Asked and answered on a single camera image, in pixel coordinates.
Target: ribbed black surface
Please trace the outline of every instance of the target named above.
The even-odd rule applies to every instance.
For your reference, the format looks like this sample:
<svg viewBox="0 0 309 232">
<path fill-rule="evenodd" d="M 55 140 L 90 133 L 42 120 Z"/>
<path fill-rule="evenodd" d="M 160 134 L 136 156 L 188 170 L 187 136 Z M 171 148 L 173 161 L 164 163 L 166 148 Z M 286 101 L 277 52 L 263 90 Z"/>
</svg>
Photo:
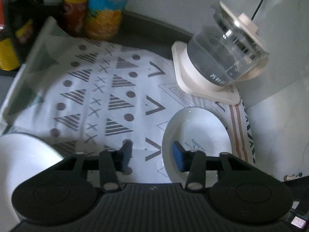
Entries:
<svg viewBox="0 0 309 232">
<path fill-rule="evenodd" d="M 106 194 L 87 215 L 72 223 L 40 227 L 22 222 L 14 230 L 37 232 L 288 232 L 283 223 L 249 227 L 222 218 L 202 194 L 184 191 L 180 184 L 127 184 L 118 193 Z"/>
</svg>

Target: patterned tablecloth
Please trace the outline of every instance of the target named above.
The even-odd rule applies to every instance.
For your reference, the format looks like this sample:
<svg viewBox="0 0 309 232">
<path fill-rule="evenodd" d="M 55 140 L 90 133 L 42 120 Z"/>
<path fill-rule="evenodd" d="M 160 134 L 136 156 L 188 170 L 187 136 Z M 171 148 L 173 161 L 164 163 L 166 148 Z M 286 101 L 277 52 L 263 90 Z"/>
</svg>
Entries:
<svg viewBox="0 0 309 232">
<path fill-rule="evenodd" d="M 97 155 L 133 142 L 125 182 L 168 183 L 161 142 L 172 116 L 190 106 L 214 113 L 233 154 L 255 163 L 243 103 L 234 107 L 184 93 L 173 62 L 152 52 L 71 38 L 48 19 L 0 112 L 0 131 L 26 132 L 63 156 Z"/>
</svg>

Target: green triangle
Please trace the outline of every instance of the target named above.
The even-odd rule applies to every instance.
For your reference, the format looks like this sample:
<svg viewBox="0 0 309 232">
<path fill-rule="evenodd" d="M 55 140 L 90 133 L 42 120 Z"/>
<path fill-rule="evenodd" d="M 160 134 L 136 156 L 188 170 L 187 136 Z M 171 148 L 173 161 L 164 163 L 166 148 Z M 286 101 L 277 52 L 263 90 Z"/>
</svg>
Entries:
<svg viewBox="0 0 309 232">
<path fill-rule="evenodd" d="M 55 26 L 49 33 L 51 36 L 62 36 L 62 37 L 68 37 L 69 35 L 59 28 L 59 26 Z"/>
<path fill-rule="evenodd" d="M 44 99 L 24 84 L 10 106 L 8 115 L 16 114 L 35 104 L 43 103 Z"/>
<path fill-rule="evenodd" d="M 42 45 L 40 50 L 36 53 L 36 57 L 32 63 L 29 73 L 42 71 L 50 66 L 58 65 L 59 63 L 54 60 L 48 53 L 45 45 Z"/>
</svg>

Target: white bowl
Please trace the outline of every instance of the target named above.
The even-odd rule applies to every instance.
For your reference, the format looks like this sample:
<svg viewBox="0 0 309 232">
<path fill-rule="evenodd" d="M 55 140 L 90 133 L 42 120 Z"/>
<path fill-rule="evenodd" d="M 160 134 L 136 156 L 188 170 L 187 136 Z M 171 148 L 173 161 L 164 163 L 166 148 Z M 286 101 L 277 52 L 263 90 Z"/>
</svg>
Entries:
<svg viewBox="0 0 309 232">
<path fill-rule="evenodd" d="M 174 161 L 172 144 L 175 141 L 185 150 L 200 150 L 207 156 L 219 156 L 222 152 L 232 153 L 229 135 L 221 121 L 211 112 L 198 107 L 184 108 L 168 123 L 162 141 L 162 157 L 166 172 L 172 182 L 183 187 L 188 172 L 181 173 Z M 217 182 L 217 171 L 206 171 L 206 187 Z"/>
<path fill-rule="evenodd" d="M 14 189 L 62 159 L 51 146 L 30 135 L 0 137 L 0 232 L 10 231 L 20 222 L 11 202 Z"/>
</svg>

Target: screw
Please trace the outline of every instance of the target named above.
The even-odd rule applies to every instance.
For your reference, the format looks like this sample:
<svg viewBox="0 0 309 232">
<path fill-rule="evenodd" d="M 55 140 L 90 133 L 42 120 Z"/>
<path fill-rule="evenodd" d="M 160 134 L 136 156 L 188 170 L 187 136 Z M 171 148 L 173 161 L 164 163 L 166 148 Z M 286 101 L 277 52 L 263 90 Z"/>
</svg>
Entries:
<svg viewBox="0 0 309 232">
<path fill-rule="evenodd" d="M 114 182 L 107 182 L 103 185 L 103 188 L 106 190 L 106 191 L 113 191 L 113 190 L 116 190 L 119 188 L 119 185 L 117 183 L 114 183 Z"/>
<path fill-rule="evenodd" d="M 191 182 L 188 184 L 188 189 L 192 191 L 198 191 L 198 190 L 201 190 L 202 188 L 203 188 L 203 185 L 198 182 Z"/>
</svg>

